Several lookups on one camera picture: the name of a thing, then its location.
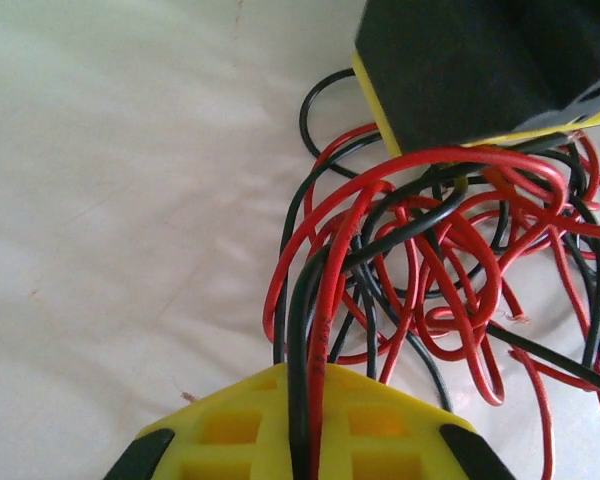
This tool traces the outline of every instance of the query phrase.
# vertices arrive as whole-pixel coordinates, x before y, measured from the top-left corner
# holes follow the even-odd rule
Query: wire bundle
[[[504,384],[491,338],[508,343],[511,356],[530,376],[543,426],[542,478],[551,478],[553,434],[542,375],[595,392],[600,403],[600,225],[592,213],[599,208],[595,199],[600,193],[596,152],[582,134],[551,135],[507,149],[415,152],[356,174],[338,162],[380,139],[375,124],[342,135],[323,152],[307,128],[309,107],[318,93],[352,74],[343,70],[327,77],[302,106],[301,133],[316,163],[289,207],[280,260],[264,306],[263,325],[273,342],[274,362],[288,363],[294,478],[317,479],[327,362],[366,363],[367,375],[386,383],[406,340],[431,373],[443,408],[450,411],[451,402],[432,356],[466,361],[480,395],[497,406],[504,401]],[[557,165],[568,168],[568,178]],[[406,185],[397,187],[387,180],[417,166],[428,169]],[[328,169],[350,180],[314,206],[315,182]],[[484,187],[472,194],[476,185]],[[346,201],[352,203],[344,208]],[[304,218],[296,227],[301,209]],[[497,224],[485,239],[478,229],[490,220]],[[288,272],[304,242],[309,242],[310,251],[287,314]],[[399,286],[393,284],[385,262],[395,248],[404,252],[408,273]],[[578,361],[513,334],[494,320],[501,298],[511,318],[525,319],[503,276],[517,259],[543,251],[554,256],[578,318],[584,339]],[[475,264],[470,269],[461,260],[467,257]],[[585,284],[586,302],[574,286],[570,261]],[[427,304],[435,298],[444,306]],[[342,305],[347,314],[331,342]],[[389,337],[379,331],[379,310],[395,324]],[[367,350],[342,355],[354,322],[366,330]],[[457,348],[445,349],[437,342],[449,334],[459,339]],[[386,358],[379,368],[381,356]]]

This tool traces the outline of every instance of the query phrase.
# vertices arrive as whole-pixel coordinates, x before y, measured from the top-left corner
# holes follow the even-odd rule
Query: yellow edge
[[[367,103],[371,108],[371,112],[373,113],[373,117],[376,120],[378,125],[378,130],[380,130],[380,134],[382,135],[382,139],[384,140],[387,149],[389,150],[389,154],[392,157],[398,157],[402,155],[402,151],[398,146],[398,142],[396,141],[395,136],[393,135],[393,131],[391,130],[391,126],[389,125],[389,121],[384,114],[384,110],[380,105],[380,101],[376,96],[376,92],[373,89],[373,85],[371,83],[371,79],[367,74],[366,69],[360,59],[360,55],[355,51],[353,53],[352,58],[353,70],[356,74],[358,82],[360,83],[360,87],[362,88],[362,92],[364,93],[365,98],[367,99]],[[485,140],[480,140],[477,142],[471,142],[465,144],[465,146],[474,146],[474,145],[484,145],[484,144],[499,144],[499,143],[508,143],[508,142],[519,142],[524,140],[529,140],[531,138],[541,137],[544,135],[550,135],[552,133],[558,132],[571,132],[573,130],[579,130],[582,128],[589,127],[597,127],[600,125],[600,113],[594,115],[593,117],[579,123],[568,123],[566,125],[558,125],[555,127],[544,128],[541,130],[531,130],[528,132],[518,132],[518,133],[510,133],[507,135],[500,135],[497,137],[488,138]]]

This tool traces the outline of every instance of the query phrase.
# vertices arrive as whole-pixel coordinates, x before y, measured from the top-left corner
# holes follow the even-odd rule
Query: black plastic part
[[[469,480],[515,480],[480,435],[453,424],[440,427],[440,434]]]
[[[173,430],[163,428],[134,440],[104,480],[151,480],[173,437]]]
[[[600,112],[600,0],[368,0],[356,49],[403,153]]]

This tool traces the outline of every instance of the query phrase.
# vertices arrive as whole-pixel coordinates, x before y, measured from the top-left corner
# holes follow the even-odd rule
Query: yellow plastic part
[[[380,134],[382,135],[382,139],[384,143],[387,145],[387,150],[391,157],[399,157],[402,155],[400,147],[398,146],[398,142],[391,130],[391,126],[384,114],[384,110],[380,105],[380,101],[376,96],[376,93],[373,89],[373,85],[371,83],[371,79],[367,74],[367,71],[360,59],[360,55],[358,52],[354,52],[352,58],[353,70],[356,74],[356,78],[358,79],[358,83],[362,88],[362,92],[364,93],[365,98],[367,99],[367,103],[371,108],[371,112],[373,113],[373,117],[376,120],[376,124],[378,125],[378,129],[380,130]],[[465,146],[475,146],[475,145],[495,145],[495,144],[506,144],[509,142],[520,142],[524,140],[529,140],[536,137],[541,137],[543,135],[549,135],[552,133],[558,132],[571,132],[574,130],[580,130],[583,128],[589,127],[597,127],[600,125],[600,113],[590,117],[584,121],[577,122],[575,119],[573,122],[566,125],[556,125],[555,127],[544,128],[542,130],[531,130],[528,132],[516,132],[510,133],[507,135],[501,135],[498,137],[487,138],[484,140],[480,140],[478,142],[468,143]]]
[[[153,480],[292,480],[281,364],[145,428],[175,437]],[[464,420],[327,366],[320,480],[466,480],[438,429]]]

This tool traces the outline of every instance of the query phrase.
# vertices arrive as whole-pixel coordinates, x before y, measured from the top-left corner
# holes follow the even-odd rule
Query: black rubber corner
[[[453,424],[440,427],[440,434],[469,480],[515,480],[480,435]]]
[[[174,436],[163,428],[134,440],[103,480],[151,480]]]

